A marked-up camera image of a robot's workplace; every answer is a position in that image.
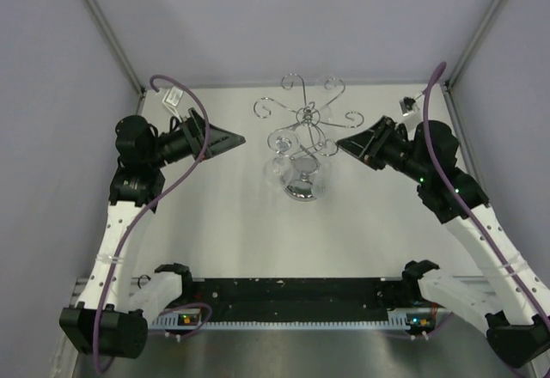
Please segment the ribbed clear flute glass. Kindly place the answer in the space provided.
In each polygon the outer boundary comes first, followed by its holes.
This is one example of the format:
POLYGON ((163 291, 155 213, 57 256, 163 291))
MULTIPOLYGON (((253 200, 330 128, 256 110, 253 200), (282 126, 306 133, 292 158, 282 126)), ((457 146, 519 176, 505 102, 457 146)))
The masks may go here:
POLYGON ((320 199, 327 193, 332 174, 333 158, 338 150, 339 148, 332 139, 327 139, 315 146, 315 152, 311 155, 315 162, 315 171, 310 177, 311 193, 315 199, 320 199))

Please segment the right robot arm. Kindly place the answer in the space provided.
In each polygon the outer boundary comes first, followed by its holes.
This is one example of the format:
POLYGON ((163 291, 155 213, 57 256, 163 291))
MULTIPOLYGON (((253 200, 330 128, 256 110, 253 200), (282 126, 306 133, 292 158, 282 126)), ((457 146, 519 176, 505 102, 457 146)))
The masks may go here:
POLYGON ((391 167, 417 183, 423 206, 462 244, 494 297, 486 297, 423 261, 409 264, 403 299, 443 305, 474 326, 507 366, 549 375, 549 288, 498 221, 474 177, 457 167, 459 141, 437 120, 406 127, 382 117, 369 129, 338 140, 339 149, 374 170, 391 167))

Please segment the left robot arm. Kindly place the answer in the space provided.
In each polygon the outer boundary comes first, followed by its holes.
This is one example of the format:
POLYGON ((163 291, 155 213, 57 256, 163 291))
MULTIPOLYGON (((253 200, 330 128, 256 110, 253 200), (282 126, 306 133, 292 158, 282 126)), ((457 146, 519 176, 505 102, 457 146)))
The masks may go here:
POLYGON ((109 189, 107 224, 93 270, 76 304, 63 308, 59 325, 79 353, 137 358, 151 324, 170 305, 186 306, 195 294, 189 269, 160 265, 152 279, 131 292, 131 281, 144 231, 165 198, 162 168, 192 157, 211 159, 246 142, 245 137, 208 124, 194 109, 187 118, 171 118, 159 132, 140 115, 123 118, 115 127, 119 152, 109 189))

